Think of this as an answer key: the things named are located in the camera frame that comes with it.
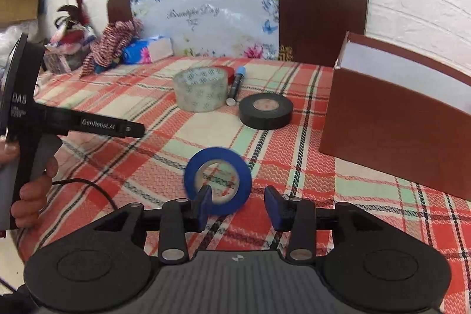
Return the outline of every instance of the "floral plastic sheet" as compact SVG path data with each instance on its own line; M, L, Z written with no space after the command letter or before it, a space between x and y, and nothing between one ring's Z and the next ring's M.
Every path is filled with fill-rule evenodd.
M141 37L166 35L175 55L277 59L278 0L131 0Z

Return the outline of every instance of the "blue tape roll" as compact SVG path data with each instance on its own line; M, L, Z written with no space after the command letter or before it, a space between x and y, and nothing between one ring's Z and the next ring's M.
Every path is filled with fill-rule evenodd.
M252 176L246 162L233 150L221 147L211 147L200 150L188 162L183 174L183 185L187 191L187 196L191 200L196 197L203 183L204 169L218 160L225 161L232 165L237 172L239 185L233 195L228 198L222 198L223 201L218 202L213 198L213 215L229 215L236 212L244 205L250 196L252 189Z

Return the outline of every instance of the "plaid tablecloth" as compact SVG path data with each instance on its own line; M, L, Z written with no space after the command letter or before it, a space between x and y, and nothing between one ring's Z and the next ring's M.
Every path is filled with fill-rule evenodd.
M241 98L267 91L291 99L291 124L275 131L257 131L240 122L237 107L207 113L179 109L173 75L214 63L246 66ZM470 202L319 153L332 74L332 68L291 62L170 58L150 65L119 66L83 79L78 73L54 77L42 89L40 101L123 117L141 122L147 129L138 140L71 132L57 153L57 179L89 179L104 187L118 206L140 201L145 208L156 208L166 200L185 196L183 171L192 155L210 146L231 148L251 170L251 195L234 215L211 217L204 233L189 233L190 253L200 249L284 250L288 234L272 229L263 204L263 189L274 185L281 193L309 198L319 207L349 201L432 245L445 255L453 271L443 310L469 312ZM37 248L110 211L94 189L81 184L54 187L40 224L17 233L21 257L27 259ZM325 254L332 247L331 236L320 232L317 238L318 253ZM156 253L157 241L158 233L150 232L145 251Z

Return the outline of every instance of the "cardboard box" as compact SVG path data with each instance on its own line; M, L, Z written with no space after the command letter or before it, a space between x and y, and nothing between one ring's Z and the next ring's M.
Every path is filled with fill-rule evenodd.
M0 0L0 26L37 19L39 0Z
M319 150L471 200L471 78L348 33Z

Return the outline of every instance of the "gray handle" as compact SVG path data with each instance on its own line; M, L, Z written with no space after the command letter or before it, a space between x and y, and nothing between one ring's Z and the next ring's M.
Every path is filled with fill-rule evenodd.
M30 181L36 180L44 173L46 162L56 154L61 145L62 140L56 135L42 135L34 157ZM19 161L19 159L15 159L8 164L4 164L0 169L0 231L16 228L10 210L15 202L13 201L13 194Z

